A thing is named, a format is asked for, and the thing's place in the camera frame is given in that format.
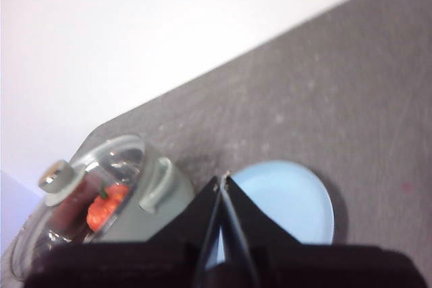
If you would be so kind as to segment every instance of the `gray pot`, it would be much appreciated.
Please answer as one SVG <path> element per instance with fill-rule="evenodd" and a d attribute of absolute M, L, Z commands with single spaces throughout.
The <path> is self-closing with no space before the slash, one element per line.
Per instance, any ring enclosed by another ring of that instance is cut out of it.
<path fill-rule="evenodd" d="M 47 194 L 11 254 L 12 272 L 21 280 L 34 260 L 60 244 L 146 241 L 194 197 L 188 178 L 135 134 L 108 140 L 73 165 L 55 163 L 39 186 Z"/>

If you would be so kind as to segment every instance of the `light blue plate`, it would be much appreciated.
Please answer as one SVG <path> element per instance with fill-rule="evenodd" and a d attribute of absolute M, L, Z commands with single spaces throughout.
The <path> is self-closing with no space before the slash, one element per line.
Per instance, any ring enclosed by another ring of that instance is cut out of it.
<path fill-rule="evenodd" d="M 333 207 L 321 180 L 288 161 L 251 165 L 232 175 L 249 198 L 298 241 L 331 244 Z"/>

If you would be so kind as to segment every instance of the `red tomato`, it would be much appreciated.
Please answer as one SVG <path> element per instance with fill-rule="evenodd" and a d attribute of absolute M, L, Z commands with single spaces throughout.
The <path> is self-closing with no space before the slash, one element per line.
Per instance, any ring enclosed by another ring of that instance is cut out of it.
<path fill-rule="evenodd" d="M 88 226 L 93 231 L 97 231 L 114 213 L 128 191 L 129 187 L 121 184 L 110 185 L 108 188 L 105 188 L 105 193 L 103 192 L 97 196 L 90 207 L 88 207 Z"/>

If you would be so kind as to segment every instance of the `speckled surface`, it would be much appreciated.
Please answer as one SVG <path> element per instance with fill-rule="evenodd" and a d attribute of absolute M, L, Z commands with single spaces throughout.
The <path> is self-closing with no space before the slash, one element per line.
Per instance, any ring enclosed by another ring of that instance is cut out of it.
<path fill-rule="evenodd" d="M 302 163 L 329 190 L 336 242 L 402 251 L 432 283 L 432 0 L 351 0 L 101 125 L 75 158 L 129 132 L 198 190 Z"/>

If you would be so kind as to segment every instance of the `glass lid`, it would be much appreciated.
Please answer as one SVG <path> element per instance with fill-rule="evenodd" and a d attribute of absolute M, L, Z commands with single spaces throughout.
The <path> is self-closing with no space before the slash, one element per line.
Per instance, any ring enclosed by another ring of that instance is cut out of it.
<path fill-rule="evenodd" d="M 15 241 L 11 271 L 24 280 L 32 263 L 55 246 L 90 242 L 116 220 L 136 189 L 145 145 L 134 134 L 94 148 L 72 165 L 59 161 L 39 180 L 44 200 Z"/>

